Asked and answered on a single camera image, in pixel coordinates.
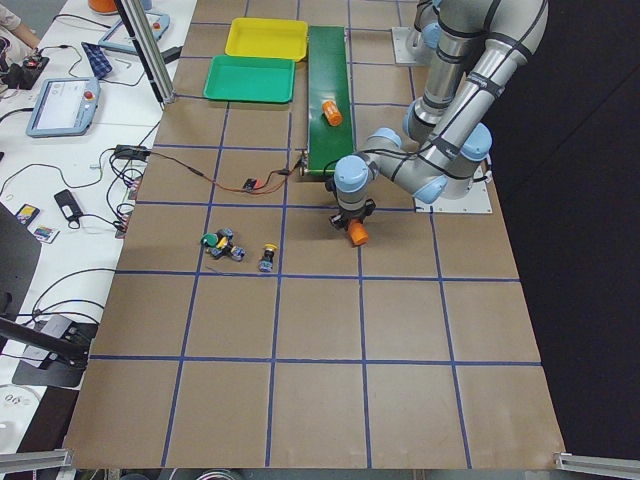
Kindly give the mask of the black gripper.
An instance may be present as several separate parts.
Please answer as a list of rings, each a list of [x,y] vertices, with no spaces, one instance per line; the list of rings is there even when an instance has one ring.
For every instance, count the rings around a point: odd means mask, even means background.
[[[373,199],[368,198],[363,205],[356,210],[348,210],[341,203],[338,203],[338,213],[329,218],[331,225],[338,230],[348,230],[349,225],[353,221],[360,223],[370,216],[376,209],[376,203]]]

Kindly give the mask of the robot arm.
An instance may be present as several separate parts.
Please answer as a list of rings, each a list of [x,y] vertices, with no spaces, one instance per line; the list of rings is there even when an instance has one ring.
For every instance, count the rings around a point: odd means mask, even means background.
[[[339,159],[326,187],[334,194],[337,229],[363,221],[375,209],[368,185],[384,176],[431,204],[439,197],[461,198],[483,156],[470,141],[506,84],[536,52],[544,35],[545,1],[433,1],[439,27],[424,93],[405,116],[414,152],[402,147],[389,128],[369,136],[363,148]]]

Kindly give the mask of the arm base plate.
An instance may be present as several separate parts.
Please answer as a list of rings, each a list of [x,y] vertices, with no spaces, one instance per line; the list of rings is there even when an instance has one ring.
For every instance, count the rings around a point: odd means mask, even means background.
[[[391,37],[395,63],[404,66],[429,65],[437,44],[437,38],[432,33],[433,30],[428,27],[421,31],[413,27],[393,27]]]
[[[478,159],[460,153],[446,168],[458,179],[449,178],[443,193],[432,203],[415,199],[415,210],[424,213],[492,214],[488,188],[490,167],[488,151],[481,151]]]

